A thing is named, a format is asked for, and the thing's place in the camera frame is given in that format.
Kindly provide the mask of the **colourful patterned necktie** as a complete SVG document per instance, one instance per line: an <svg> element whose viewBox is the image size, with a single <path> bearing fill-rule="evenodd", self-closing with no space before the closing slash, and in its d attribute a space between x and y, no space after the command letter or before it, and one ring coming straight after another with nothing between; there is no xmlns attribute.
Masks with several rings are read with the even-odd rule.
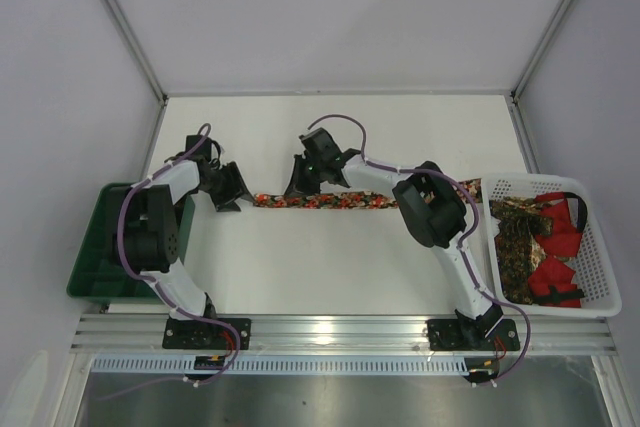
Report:
<svg viewBox="0 0 640 427"><path fill-rule="evenodd" d="M312 195L285 196L259 193L254 196L253 205L271 209L311 209L311 210L385 210L397 209L397 201L371 191L320 193Z"/></svg>

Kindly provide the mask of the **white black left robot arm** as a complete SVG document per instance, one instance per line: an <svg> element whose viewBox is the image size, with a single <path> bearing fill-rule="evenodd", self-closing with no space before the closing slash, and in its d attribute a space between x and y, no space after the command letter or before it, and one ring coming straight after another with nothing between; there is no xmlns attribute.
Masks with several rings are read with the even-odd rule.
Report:
<svg viewBox="0 0 640 427"><path fill-rule="evenodd" d="M206 194L218 213L252 202L239 167L221 162L219 143L204 134L186 138L185 150L161 169L105 194L106 253L132 279L146 284L177 321L217 321L213 302L196 285L180 257L181 205Z"/></svg>

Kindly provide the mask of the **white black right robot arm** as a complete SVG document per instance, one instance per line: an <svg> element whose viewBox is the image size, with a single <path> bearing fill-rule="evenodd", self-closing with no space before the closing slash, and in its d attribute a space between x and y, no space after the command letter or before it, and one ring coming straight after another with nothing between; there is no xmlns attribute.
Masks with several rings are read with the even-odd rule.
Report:
<svg viewBox="0 0 640 427"><path fill-rule="evenodd" d="M303 152L294 156L285 195L318 194L321 185L329 183L393 198L412 238L430 249L442 266L454 293L462 338L479 347L502 320L503 311L487 291L469 251L467 238L479 219L468 192L433 162L415 168L385 165L360 150L341 150L323 128L299 140Z"/></svg>

